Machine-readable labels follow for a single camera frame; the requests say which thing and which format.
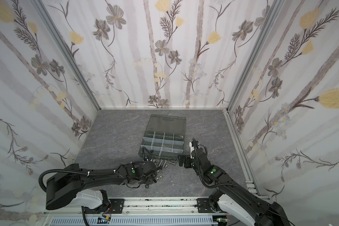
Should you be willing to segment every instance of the wall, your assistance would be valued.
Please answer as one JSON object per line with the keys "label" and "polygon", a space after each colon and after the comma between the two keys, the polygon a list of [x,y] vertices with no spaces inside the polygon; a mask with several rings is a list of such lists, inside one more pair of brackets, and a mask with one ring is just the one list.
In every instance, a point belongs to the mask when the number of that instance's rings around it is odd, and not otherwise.
{"label": "wall", "polygon": [[272,4],[43,2],[104,108],[227,107]]}
{"label": "wall", "polygon": [[76,79],[30,2],[0,1],[0,225],[36,225],[39,175],[74,162],[96,115]]}
{"label": "wall", "polygon": [[339,0],[284,3],[231,114],[261,192],[339,225]]}

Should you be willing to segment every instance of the cable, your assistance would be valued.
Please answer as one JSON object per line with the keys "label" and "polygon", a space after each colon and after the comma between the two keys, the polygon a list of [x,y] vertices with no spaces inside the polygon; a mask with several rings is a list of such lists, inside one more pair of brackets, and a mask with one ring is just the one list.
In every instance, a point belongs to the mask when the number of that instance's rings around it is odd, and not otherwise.
{"label": "cable", "polygon": [[271,213],[273,213],[273,214],[276,214],[276,215],[278,215],[279,217],[282,217],[282,218],[284,218],[285,220],[287,220],[290,224],[292,224],[292,225],[294,225],[295,226],[295,224],[294,223],[292,223],[290,220],[288,220],[286,217],[283,217],[283,216],[281,216],[280,214],[278,214],[278,213],[275,213],[275,212],[273,212],[273,211],[271,211],[271,210],[269,210],[269,209],[265,209],[264,207],[262,207],[264,210],[266,210],[266,211],[269,211],[269,212],[271,212]]}
{"label": "cable", "polygon": [[84,221],[85,226],[90,226],[90,225],[88,224],[87,219],[85,218],[84,206],[82,206],[82,216],[83,216],[83,221]]}
{"label": "cable", "polygon": [[229,225],[227,225],[227,226],[231,226],[231,225],[237,224],[237,223],[239,223],[239,222],[240,222],[240,220],[238,220],[237,222],[235,222],[235,223],[233,223],[233,224],[229,224]]}
{"label": "cable", "polygon": [[207,148],[206,148],[206,146],[204,146],[202,144],[200,144],[200,145],[205,148],[205,152],[206,152],[206,156],[207,156]]}
{"label": "cable", "polygon": [[[197,142],[195,138],[192,138],[192,141],[194,143]],[[197,155],[197,147],[196,147],[196,145],[194,145],[193,147],[194,147],[194,154],[196,156],[196,167],[199,170],[199,157]],[[231,184],[231,183],[220,183],[220,184],[215,184],[215,185],[210,186],[203,181],[203,177],[202,177],[201,173],[199,173],[199,180],[207,188],[217,188],[217,187],[224,186],[224,185],[236,186],[235,184]]]}

